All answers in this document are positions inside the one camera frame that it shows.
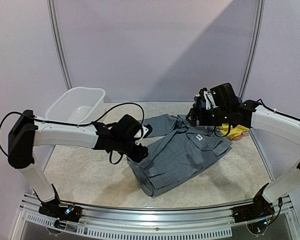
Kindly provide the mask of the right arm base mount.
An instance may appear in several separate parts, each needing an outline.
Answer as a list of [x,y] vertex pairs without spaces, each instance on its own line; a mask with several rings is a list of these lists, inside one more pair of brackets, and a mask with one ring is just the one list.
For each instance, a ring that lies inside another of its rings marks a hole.
[[232,217],[235,223],[246,222],[248,231],[255,235],[263,235],[267,228],[279,217],[283,206],[283,198],[278,199],[279,211],[276,214],[272,203],[254,199],[253,203],[233,207]]

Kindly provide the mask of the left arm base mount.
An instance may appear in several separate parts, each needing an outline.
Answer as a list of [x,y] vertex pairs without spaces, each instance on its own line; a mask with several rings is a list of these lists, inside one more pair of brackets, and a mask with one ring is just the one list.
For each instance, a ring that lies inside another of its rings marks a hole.
[[78,223],[81,218],[82,208],[75,204],[61,203],[59,195],[55,193],[54,199],[44,202],[37,193],[34,193],[40,201],[39,213],[48,217],[55,218],[53,227],[64,230],[66,222]]

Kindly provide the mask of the navy blue tank top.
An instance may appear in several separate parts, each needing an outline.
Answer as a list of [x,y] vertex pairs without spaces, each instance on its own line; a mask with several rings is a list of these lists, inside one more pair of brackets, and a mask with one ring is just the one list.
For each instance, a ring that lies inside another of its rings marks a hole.
[[209,109],[222,108],[230,110],[243,103],[243,100],[237,96],[226,98],[216,95],[208,95],[207,97],[196,95],[194,100],[193,107],[203,109],[209,107]]

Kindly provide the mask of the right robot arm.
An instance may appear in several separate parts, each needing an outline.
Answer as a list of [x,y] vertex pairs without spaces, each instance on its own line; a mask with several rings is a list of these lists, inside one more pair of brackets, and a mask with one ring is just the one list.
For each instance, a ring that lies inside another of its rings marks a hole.
[[[238,125],[265,132],[300,148],[300,118],[266,106],[262,100],[239,101],[231,85],[203,88],[189,110],[187,121],[192,126],[229,127]],[[300,157],[277,179],[264,186],[253,198],[248,213],[259,218],[271,203],[300,186]]]

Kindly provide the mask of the white plastic wash basin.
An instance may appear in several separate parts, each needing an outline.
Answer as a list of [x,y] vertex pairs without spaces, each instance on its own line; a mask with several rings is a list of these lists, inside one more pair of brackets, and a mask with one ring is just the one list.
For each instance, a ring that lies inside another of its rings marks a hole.
[[45,112],[45,118],[74,124],[85,124],[97,120],[105,113],[102,88],[78,86],[60,96]]

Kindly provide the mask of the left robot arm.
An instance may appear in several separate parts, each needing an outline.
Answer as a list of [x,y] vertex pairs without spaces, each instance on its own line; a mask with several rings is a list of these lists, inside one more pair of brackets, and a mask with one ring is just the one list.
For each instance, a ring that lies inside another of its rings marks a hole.
[[7,161],[26,179],[45,209],[53,216],[64,213],[57,191],[37,166],[33,148],[39,146],[70,146],[114,152],[139,163],[148,154],[148,148],[138,141],[147,137],[153,128],[125,114],[119,121],[105,124],[70,123],[34,116],[32,110],[22,112],[8,134]]

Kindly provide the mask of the grey denim cloth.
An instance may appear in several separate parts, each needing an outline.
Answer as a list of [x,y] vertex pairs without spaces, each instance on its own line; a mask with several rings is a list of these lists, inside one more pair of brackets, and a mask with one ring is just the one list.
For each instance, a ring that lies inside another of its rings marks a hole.
[[147,146],[148,156],[128,164],[143,192],[156,198],[196,177],[231,149],[232,142],[212,126],[191,126],[185,115],[163,114],[146,118],[149,138],[159,139]]

